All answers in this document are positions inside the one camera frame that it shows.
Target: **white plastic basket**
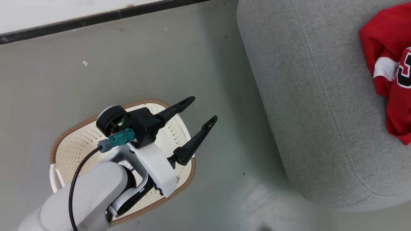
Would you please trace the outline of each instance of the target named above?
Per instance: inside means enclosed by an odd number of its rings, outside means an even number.
[[[128,104],[123,106],[126,111],[132,111],[135,109],[147,107],[151,113],[157,114],[164,110],[168,105],[164,102],[155,99],[147,99],[134,104]],[[51,152],[51,165],[50,165],[50,183],[53,192],[59,190],[59,184],[64,187],[70,184],[80,161],[97,146],[97,142],[106,138],[96,127],[96,116],[90,118],[73,128],[63,133],[55,142]],[[177,147],[181,147],[188,140],[190,140],[190,134],[180,118],[179,115],[174,116],[163,129],[160,129],[157,135],[155,144],[166,154],[166,157],[170,157],[173,151]],[[83,166],[80,176],[87,172],[95,163],[109,155],[111,151],[106,153],[96,153],[93,155]],[[190,161],[186,166],[176,164],[175,171],[180,178],[175,194],[182,191],[190,182],[195,172],[195,161]],[[141,177],[135,174],[137,184]],[[153,204],[158,204],[160,200],[166,201],[158,192],[150,191],[142,198],[130,211],[123,216],[117,218],[118,221],[114,224],[122,223],[130,218],[130,215],[137,213],[141,214],[146,212],[146,208],[153,209]],[[140,214],[134,214],[131,217],[136,217]]]

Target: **white stripe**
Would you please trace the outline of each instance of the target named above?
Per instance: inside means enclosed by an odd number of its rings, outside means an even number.
[[[388,81],[392,82],[397,65],[397,62],[388,57],[378,58],[377,62],[375,62],[374,78],[377,76],[384,76]]]

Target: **black cable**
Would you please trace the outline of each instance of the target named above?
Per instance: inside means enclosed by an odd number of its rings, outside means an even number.
[[[98,151],[100,151],[103,147],[99,146],[95,148],[93,151],[91,151],[88,155],[85,156],[85,158],[81,161],[79,166],[77,167],[76,172],[74,173],[72,184],[70,186],[70,193],[69,193],[69,215],[70,215],[70,222],[72,224],[73,230],[74,231],[79,231],[77,229],[76,223],[74,222],[74,215],[73,215],[73,192],[74,192],[74,185],[76,184],[77,177],[79,176],[80,170],[83,167],[83,165],[87,162],[87,160],[94,154],[96,154]]]

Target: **white wall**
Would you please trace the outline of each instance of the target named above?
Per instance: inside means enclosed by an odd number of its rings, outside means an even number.
[[[0,0],[0,35],[158,0]]]

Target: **gray floor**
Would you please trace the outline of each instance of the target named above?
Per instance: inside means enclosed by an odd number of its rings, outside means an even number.
[[[343,214],[288,183],[238,33],[236,0],[216,0],[0,46],[0,224],[10,230],[51,194],[60,133],[113,104],[194,95],[181,117],[199,148],[190,186],[111,230],[399,231],[411,204]]]

